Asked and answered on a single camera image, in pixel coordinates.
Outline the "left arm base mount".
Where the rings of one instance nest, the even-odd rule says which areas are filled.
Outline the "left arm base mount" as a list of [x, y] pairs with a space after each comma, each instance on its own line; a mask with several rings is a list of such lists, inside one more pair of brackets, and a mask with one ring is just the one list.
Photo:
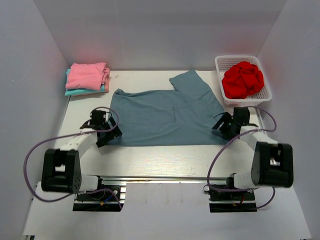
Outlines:
[[120, 212], [125, 203], [127, 183], [107, 177], [98, 177], [98, 192], [77, 194], [73, 212]]

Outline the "blue-grey t-shirt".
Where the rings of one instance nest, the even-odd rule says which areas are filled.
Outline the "blue-grey t-shirt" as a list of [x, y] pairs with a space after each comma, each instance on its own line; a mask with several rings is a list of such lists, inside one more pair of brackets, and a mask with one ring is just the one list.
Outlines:
[[169, 79], [172, 90], [137, 93], [117, 89], [110, 107], [119, 116], [122, 136], [109, 142], [113, 146], [189, 146], [225, 145], [213, 130], [216, 115], [223, 106], [210, 86], [195, 70]]

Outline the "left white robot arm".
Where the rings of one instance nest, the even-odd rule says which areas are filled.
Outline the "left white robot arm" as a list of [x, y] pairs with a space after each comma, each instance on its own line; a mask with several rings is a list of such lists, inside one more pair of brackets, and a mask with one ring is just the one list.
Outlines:
[[106, 146], [121, 137], [118, 114], [107, 107], [91, 111], [87, 120], [66, 144], [44, 154], [41, 188], [45, 192], [78, 194], [88, 192], [94, 199], [105, 196], [106, 187], [96, 175], [83, 175], [80, 159], [92, 147]]

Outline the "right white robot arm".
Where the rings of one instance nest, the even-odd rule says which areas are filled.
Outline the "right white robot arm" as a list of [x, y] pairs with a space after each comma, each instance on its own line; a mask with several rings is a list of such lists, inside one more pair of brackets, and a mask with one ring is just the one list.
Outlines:
[[230, 146], [241, 140], [253, 150], [253, 160], [249, 171], [231, 174], [224, 186], [208, 183], [216, 192], [236, 200], [244, 191], [261, 187], [290, 188], [294, 183], [293, 148], [288, 143], [280, 143], [267, 136], [267, 129], [250, 123], [248, 107], [236, 107], [233, 114], [224, 112], [212, 127], [218, 130]]

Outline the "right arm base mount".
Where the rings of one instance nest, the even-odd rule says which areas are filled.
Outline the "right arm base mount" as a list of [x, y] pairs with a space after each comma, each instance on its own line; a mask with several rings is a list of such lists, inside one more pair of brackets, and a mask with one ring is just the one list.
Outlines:
[[209, 195], [209, 210], [211, 213], [250, 213], [256, 212], [254, 190], [257, 188], [252, 180], [245, 177], [241, 180], [239, 173], [211, 182], [209, 174], [203, 191]]

